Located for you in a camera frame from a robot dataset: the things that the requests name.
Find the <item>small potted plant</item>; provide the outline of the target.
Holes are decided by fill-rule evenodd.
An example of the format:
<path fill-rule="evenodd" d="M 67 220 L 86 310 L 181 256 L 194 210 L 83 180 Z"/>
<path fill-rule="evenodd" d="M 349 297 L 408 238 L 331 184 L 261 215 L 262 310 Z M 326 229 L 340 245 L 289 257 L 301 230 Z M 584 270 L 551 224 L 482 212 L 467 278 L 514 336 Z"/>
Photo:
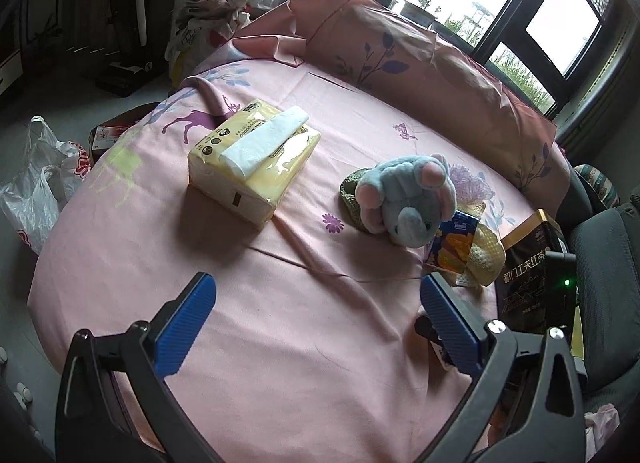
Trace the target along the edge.
<path fill-rule="evenodd" d="M 432 0 L 406 0 L 400 14 L 413 23 L 429 28 L 436 21 L 436 15 L 428 11 L 431 3 Z"/>

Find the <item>pink patterned bed sheet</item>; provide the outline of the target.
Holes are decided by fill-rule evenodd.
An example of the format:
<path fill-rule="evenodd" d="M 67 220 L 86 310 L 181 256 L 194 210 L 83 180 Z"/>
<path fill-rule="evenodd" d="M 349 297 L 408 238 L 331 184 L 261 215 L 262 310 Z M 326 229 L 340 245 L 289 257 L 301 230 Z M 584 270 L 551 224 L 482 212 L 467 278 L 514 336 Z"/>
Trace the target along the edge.
<path fill-rule="evenodd" d="M 220 48 L 99 160 L 39 255 L 28 298 L 62 367 L 73 334 L 152 317 L 196 272 L 215 309 L 168 383 L 230 462 L 408 462 L 469 379 L 413 330 L 424 256 L 356 230 L 338 187 L 352 171 L 444 154 L 489 182 L 508 231 L 535 209 L 471 153 L 385 101 L 260 38 Z M 190 186 L 189 151 L 212 119 L 255 99 L 301 108 L 321 139 L 262 229 Z"/>

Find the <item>dark grey sofa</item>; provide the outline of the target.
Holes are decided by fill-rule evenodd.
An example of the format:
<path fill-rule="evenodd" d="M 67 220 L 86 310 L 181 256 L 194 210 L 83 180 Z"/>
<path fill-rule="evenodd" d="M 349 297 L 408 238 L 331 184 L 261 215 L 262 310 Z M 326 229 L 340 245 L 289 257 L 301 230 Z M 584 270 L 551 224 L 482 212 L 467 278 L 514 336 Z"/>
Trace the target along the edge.
<path fill-rule="evenodd" d="M 577 257 L 585 409 L 624 417 L 639 398 L 639 193 L 607 208 L 572 171 L 555 220 Z"/>

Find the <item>pile of clothes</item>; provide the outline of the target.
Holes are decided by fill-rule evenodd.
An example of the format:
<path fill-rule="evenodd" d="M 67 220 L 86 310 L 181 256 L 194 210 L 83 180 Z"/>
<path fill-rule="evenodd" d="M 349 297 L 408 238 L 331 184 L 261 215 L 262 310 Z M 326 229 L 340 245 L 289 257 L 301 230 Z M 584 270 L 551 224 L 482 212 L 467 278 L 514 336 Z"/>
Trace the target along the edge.
<path fill-rule="evenodd" d="M 172 87 L 254 19 L 286 0 L 182 0 L 165 51 Z"/>

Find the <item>long pink floral pillow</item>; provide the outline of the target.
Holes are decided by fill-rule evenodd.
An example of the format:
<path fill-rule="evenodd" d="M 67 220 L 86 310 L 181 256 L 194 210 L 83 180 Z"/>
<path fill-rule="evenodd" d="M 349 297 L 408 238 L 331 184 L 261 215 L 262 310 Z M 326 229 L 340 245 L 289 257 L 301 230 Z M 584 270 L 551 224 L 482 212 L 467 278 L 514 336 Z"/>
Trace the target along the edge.
<path fill-rule="evenodd" d="M 497 77 L 432 30 L 373 0 L 289 0 L 237 33 L 250 56 L 259 39 L 321 68 L 430 127 L 498 171 L 539 206 L 570 185 L 554 125 Z"/>

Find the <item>yellow terry towel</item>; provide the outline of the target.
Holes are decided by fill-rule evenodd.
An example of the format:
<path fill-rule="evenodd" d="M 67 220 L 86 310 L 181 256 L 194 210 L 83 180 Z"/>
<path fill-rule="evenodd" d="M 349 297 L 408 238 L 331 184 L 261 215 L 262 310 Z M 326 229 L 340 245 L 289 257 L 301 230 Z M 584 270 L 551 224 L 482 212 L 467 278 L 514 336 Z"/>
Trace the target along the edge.
<path fill-rule="evenodd" d="M 468 261 L 462 275 L 456 276 L 458 287 L 489 287 L 498 278 L 506 262 L 506 250 L 498 235 L 484 223 L 475 231 Z"/>

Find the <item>large yellow tissue pack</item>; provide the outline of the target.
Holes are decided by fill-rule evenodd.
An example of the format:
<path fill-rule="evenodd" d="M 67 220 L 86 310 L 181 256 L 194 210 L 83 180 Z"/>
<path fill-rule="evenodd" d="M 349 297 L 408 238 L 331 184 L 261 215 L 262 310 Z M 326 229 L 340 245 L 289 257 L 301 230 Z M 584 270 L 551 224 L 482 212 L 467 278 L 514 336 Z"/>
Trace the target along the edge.
<path fill-rule="evenodd" d="M 301 108 L 255 99 L 190 151 L 190 185 L 262 229 L 320 139 Z"/>

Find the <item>blue elephant plush toy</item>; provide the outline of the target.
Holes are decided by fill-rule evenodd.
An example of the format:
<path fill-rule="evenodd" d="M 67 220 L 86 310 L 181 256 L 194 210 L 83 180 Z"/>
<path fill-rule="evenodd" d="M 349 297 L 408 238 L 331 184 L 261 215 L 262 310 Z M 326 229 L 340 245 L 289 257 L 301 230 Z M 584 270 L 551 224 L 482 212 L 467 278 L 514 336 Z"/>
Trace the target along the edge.
<path fill-rule="evenodd" d="M 368 232 L 386 233 L 408 249 L 430 244 L 457 210 L 456 188 L 442 154 L 399 157 L 368 169 L 355 198 Z"/>

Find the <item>white plastic bag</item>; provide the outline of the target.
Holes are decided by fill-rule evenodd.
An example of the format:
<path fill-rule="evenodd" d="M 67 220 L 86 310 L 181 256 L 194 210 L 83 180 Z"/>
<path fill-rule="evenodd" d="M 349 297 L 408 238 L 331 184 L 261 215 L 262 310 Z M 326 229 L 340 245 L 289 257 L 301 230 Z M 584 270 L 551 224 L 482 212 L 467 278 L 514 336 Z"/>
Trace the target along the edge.
<path fill-rule="evenodd" d="M 1 210 L 33 252 L 41 252 L 90 169 L 81 144 L 58 140 L 42 116 L 32 116 L 21 169 L 1 187 Z"/>

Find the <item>striped cushion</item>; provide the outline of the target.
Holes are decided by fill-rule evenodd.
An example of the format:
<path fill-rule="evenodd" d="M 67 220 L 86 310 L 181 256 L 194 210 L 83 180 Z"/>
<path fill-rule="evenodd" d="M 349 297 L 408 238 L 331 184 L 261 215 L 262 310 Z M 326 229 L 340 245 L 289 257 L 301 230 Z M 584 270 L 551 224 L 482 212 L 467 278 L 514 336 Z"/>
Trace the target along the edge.
<path fill-rule="evenodd" d="M 575 166 L 574 171 L 585 180 L 604 207 L 611 208 L 620 205 L 620 196 L 614 184 L 598 168 L 582 164 Z"/>

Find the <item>green knitted cloth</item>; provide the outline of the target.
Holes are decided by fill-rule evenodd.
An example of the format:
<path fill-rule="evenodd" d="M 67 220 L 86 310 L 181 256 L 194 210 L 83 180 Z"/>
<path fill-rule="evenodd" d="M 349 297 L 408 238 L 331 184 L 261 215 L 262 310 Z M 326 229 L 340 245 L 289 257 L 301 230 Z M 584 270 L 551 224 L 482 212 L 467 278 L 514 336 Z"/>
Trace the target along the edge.
<path fill-rule="evenodd" d="M 340 184 L 338 195 L 340 196 L 344 219 L 349 220 L 350 224 L 359 231 L 369 233 L 369 230 L 361 220 L 360 205 L 356 199 L 357 184 L 367 172 L 367 168 L 362 168 L 349 174 Z"/>

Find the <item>blue pocket tissue pack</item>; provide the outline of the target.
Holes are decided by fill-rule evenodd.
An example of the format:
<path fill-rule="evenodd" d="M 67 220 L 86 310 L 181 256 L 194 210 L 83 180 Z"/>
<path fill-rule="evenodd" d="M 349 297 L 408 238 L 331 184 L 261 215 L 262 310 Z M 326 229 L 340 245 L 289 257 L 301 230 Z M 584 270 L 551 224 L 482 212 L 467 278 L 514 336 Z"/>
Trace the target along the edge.
<path fill-rule="evenodd" d="M 442 222 L 426 257 L 427 266 L 462 275 L 479 223 L 476 217 L 458 210 L 449 221 Z"/>

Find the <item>red white cardboard box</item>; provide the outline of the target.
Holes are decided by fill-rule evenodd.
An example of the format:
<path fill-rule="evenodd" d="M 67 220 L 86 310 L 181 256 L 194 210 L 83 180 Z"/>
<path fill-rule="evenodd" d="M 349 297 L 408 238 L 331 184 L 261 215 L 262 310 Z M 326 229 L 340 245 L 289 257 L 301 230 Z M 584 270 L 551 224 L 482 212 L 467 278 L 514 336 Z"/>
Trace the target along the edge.
<path fill-rule="evenodd" d="M 89 156 L 91 163 L 95 164 L 117 142 L 119 137 L 130 127 L 151 113 L 158 105 L 157 102 L 145 103 L 130 108 L 106 122 L 94 127 L 89 134 Z"/>

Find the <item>black tea box lid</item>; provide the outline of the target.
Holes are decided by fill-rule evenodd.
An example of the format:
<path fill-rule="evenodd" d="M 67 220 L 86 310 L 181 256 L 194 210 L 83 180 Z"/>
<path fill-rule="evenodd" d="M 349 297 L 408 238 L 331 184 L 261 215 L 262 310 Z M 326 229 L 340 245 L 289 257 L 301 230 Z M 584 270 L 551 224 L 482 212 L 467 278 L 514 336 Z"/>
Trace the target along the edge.
<path fill-rule="evenodd" d="M 514 332 L 542 334 L 557 327 L 572 336 L 577 261 L 559 225 L 537 209 L 502 244 L 506 262 L 495 281 L 499 320 Z"/>

